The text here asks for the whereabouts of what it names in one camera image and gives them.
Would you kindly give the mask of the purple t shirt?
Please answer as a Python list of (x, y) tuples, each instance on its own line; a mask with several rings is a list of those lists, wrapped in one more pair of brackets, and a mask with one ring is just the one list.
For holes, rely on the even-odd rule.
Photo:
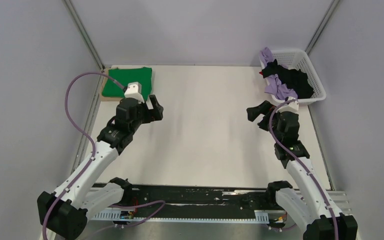
[[(261, 71), (263, 73), (264, 72), (268, 73), (269, 64), (274, 64), (276, 62), (276, 59), (274, 58), (272, 51), (268, 47), (265, 47), (260, 52), (259, 57), (264, 66), (264, 68)], [(289, 97), (292, 97), (295, 99), (298, 98), (298, 95), (295, 92), (295, 90), (288, 88), (285, 83), (282, 83), (277, 73), (263, 76), (263, 77), (268, 80), (268, 84), (264, 89), (265, 93), (271, 94), (273, 97), (275, 97), (277, 100), (280, 100), (280, 101), (285, 101)]]

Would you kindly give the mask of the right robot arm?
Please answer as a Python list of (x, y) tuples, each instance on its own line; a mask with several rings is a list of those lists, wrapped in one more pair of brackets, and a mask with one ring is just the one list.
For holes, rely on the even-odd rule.
[(267, 186), (266, 204), (272, 209), (284, 209), (304, 240), (355, 240), (356, 219), (345, 214), (322, 187), (310, 154), (299, 139), (298, 107), (298, 101), (290, 97), (277, 106), (266, 100), (246, 109), (250, 122), (263, 116), (257, 125), (273, 137), (276, 158), (301, 192), (298, 195), (287, 181), (271, 182)]

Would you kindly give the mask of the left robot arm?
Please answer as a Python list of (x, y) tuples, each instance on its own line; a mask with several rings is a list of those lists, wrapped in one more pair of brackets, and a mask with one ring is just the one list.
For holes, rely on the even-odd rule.
[(100, 211), (115, 203), (122, 207), (132, 203), (131, 184), (119, 177), (94, 194), (89, 191), (103, 171), (133, 141), (141, 125), (163, 119), (164, 107), (157, 97), (151, 94), (148, 99), (152, 107), (133, 97), (121, 99), (115, 115), (100, 131), (84, 161), (53, 192), (44, 191), (38, 196), (43, 239), (47, 238), (47, 230), (50, 230), (65, 240), (75, 240), (88, 221)]

